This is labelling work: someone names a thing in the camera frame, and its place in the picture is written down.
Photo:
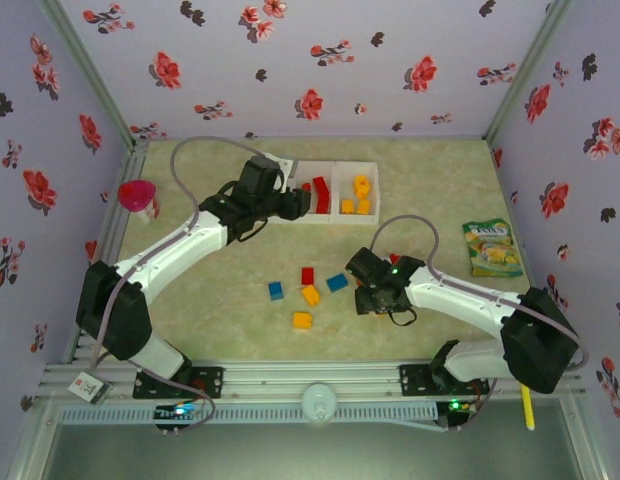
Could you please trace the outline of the white card with red logo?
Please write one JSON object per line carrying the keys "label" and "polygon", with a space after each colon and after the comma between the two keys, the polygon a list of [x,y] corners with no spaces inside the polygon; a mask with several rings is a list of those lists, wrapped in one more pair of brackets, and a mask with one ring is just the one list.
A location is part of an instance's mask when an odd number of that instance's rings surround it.
{"label": "white card with red logo", "polygon": [[91,373],[82,371],[71,382],[68,391],[84,402],[98,406],[110,394],[113,385]]}

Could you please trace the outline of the pink lidded paper cup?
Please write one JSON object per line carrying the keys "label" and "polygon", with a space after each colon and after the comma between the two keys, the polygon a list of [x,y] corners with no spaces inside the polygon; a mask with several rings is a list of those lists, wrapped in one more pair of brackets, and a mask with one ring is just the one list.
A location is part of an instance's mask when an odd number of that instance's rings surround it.
{"label": "pink lidded paper cup", "polygon": [[118,188],[117,199],[124,209],[136,214],[143,222],[151,223],[160,212],[156,191],[155,184],[150,181],[132,180]]}

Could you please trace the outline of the aluminium side rail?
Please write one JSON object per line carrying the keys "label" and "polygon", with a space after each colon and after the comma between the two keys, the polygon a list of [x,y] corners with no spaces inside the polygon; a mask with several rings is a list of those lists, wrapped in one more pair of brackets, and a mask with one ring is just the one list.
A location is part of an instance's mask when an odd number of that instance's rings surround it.
{"label": "aluminium side rail", "polygon": [[141,143],[124,155],[110,191],[106,215],[89,265],[98,260],[106,264],[117,261],[129,219],[129,212],[117,200],[117,191],[122,183],[140,178],[147,151],[148,145]]}

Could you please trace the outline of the aluminium corner post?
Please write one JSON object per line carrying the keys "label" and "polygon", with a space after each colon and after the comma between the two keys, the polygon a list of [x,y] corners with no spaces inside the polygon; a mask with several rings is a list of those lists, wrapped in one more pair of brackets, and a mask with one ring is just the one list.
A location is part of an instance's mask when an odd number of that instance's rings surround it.
{"label": "aluminium corner post", "polygon": [[482,136],[482,139],[488,144],[495,140],[499,130],[504,127],[506,121],[511,116],[512,111],[515,109],[517,98],[539,68],[541,58],[552,44],[554,37],[560,30],[565,17],[575,2],[576,0],[552,0],[549,3],[539,31],[519,65],[513,82],[501,101],[488,129]]}
{"label": "aluminium corner post", "polygon": [[89,54],[84,42],[80,38],[77,30],[73,26],[70,17],[64,10],[60,0],[35,0],[42,13],[46,16],[51,27],[59,36],[66,51],[74,60],[84,79],[87,81],[91,91],[96,96],[99,104],[106,112],[107,116],[116,128],[119,137],[131,151],[135,148],[137,141],[129,132],[129,128],[109,92],[101,74],[91,55]]}

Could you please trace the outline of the yellow pen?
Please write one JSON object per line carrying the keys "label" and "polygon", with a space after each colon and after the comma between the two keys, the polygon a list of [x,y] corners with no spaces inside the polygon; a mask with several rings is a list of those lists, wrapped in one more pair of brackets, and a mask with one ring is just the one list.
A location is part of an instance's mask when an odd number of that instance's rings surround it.
{"label": "yellow pen", "polygon": [[528,431],[534,431],[536,428],[536,424],[531,399],[531,391],[526,385],[521,384],[520,392],[526,428]]}

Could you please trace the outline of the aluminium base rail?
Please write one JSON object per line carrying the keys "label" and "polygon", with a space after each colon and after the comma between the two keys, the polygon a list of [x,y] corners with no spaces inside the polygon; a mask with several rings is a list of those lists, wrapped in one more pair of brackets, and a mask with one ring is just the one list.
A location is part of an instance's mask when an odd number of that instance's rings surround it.
{"label": "aluminium base rail", "polygon": [[[314,383],[329,385],[339,400],[395,401],[402,398],[449,398],[446,396],[404,396],[399,380],[401,362],[229,362],[204,367],[223,369],[220,399],[225,402],[287,402],[300,400]],[[44,369],[35,396],[38,398],[72,398],[71,382],[87,368],[86,362],[49,365]],[[132,366],[105,361],[95,376],[111,383],[115,399],[164,400],[136,398],[134,391],[140,372]],[[583,395],[585,388],[576,374],[564,376],[549,396]]]}

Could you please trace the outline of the green snack bag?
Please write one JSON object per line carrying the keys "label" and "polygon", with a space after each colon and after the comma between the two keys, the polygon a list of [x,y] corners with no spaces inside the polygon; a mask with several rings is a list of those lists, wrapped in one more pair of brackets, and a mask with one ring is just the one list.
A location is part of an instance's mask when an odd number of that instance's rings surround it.
{"label": "green snack bag", "polygon": [[462,226],[474,277],[515,278],[523,275],[510,225],[502,218],[471,221]]}

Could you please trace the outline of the white round knob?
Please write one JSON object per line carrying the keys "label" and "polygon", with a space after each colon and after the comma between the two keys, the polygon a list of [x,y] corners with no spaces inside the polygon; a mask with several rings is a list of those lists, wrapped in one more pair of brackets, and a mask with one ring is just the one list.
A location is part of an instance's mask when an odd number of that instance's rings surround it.
{"label": "white round knob", "polygon": [[327,384],[311,384],[303,393],[301,410],[310,423],[326,423],[335,415],[338,407],[337,396]]}

